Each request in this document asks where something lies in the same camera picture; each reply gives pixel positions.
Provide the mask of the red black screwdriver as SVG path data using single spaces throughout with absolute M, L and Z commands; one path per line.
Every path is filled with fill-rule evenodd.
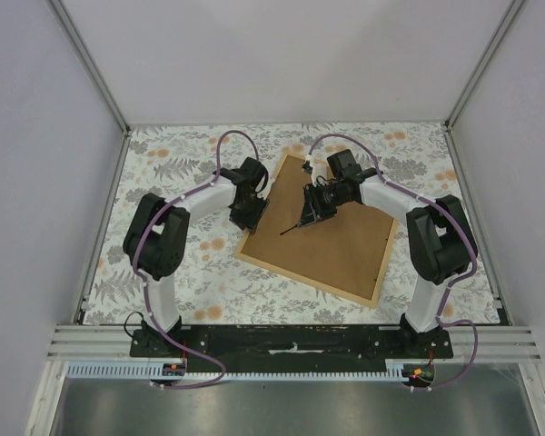
M 298 228 L 300 228 L 300 227 L 301 227 L 301 226 L 297 223 L 297 224 L 293 225 L 292 227 L 290 227 L 289 229 L 280 232 L 279 235 L 280 235 L 280 236 L 283 236 L 283 235 L 285 235 L 285 234 L 291 232 L 292 230 L 298 229 Z

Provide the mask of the wooden picture frame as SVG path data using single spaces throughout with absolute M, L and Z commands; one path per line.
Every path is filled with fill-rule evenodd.
M 363 306 L 376 308 L 391 257 L 398 222 L 356 202 L 331 219 L 286 229 L 300 218 L 303 157 L 285 153 L 278 163 L 269 205 L 254 233 L 246 233 L 236 257 L 273 273 Z

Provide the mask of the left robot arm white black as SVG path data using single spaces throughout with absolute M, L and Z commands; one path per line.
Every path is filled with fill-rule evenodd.
M 268 206 L 261 197 L 268 178 L 265 166 L 248 157 L 240 167 L 223 168 L 212 180 L 170 202 L 154 193 L 140 200 L 123 250 L 144 281 L 144 320 L 154 328 L 150 344 L 162 356 L 173 356 L 182 346 L 182 335 L 175 329 L 181 315 L 174 297 L 174 275 L 184 258 L 189 228 L 227 208 L 234 225 L 254 233 Z

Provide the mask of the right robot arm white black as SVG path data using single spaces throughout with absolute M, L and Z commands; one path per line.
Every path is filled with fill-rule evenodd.
M 303 187 L 302 228 L 333 218 L 338 208 L 356 202 L 403 223 L 411 263 L 418 274 L 410 306 L 401 316 L 398 346 L 408 357 L 426 352 L 441 331 L 439 319 L 449 289 L 474 266 L 478 249 L 461 201 L 446 195 L 435 201 L 387 180 L 377 168 L 363 170 L 352 152 L 328 158 L 332 178 L 307 155 L 302 170 L 312 181 Z

